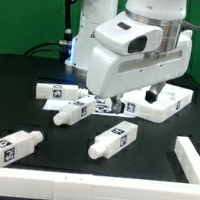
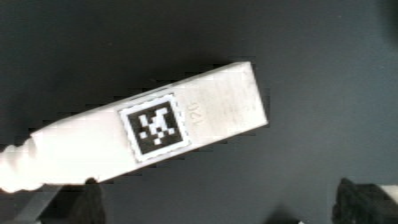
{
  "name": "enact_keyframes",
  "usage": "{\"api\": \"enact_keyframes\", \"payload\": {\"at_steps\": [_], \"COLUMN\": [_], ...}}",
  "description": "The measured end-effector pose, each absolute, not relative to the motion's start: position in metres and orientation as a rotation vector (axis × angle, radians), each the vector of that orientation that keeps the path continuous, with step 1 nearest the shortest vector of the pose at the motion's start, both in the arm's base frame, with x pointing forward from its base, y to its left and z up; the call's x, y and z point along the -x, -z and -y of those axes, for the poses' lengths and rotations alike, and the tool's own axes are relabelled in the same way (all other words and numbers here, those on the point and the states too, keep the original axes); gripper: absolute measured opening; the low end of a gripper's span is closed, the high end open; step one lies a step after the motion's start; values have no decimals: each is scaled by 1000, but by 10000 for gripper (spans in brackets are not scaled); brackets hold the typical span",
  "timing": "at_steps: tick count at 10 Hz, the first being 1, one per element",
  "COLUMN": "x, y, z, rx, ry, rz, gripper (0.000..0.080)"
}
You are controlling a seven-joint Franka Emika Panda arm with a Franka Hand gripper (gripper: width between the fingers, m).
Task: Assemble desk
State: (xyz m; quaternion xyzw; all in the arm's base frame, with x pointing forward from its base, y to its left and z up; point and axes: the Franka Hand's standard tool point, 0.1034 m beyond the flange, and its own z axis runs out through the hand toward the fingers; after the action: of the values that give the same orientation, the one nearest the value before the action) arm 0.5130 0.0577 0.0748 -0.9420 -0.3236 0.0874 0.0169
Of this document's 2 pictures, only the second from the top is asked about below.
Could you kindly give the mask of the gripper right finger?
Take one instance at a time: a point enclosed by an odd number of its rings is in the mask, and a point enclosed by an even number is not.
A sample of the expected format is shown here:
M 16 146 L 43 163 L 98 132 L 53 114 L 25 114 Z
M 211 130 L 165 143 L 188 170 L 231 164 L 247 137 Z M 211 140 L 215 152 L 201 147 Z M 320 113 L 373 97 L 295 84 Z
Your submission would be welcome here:
M 336 224 L 398 224 L 398 184 L 357 184 L 341 179 Z

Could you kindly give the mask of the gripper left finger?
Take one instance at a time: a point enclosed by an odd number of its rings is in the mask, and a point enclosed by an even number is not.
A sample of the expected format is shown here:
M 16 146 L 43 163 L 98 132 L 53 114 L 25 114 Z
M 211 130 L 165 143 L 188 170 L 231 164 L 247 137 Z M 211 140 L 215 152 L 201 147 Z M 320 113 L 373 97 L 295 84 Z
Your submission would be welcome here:
M 12 224 L 107 224 L 103 191 L 84 185 L 48 186 L 36 193 Z

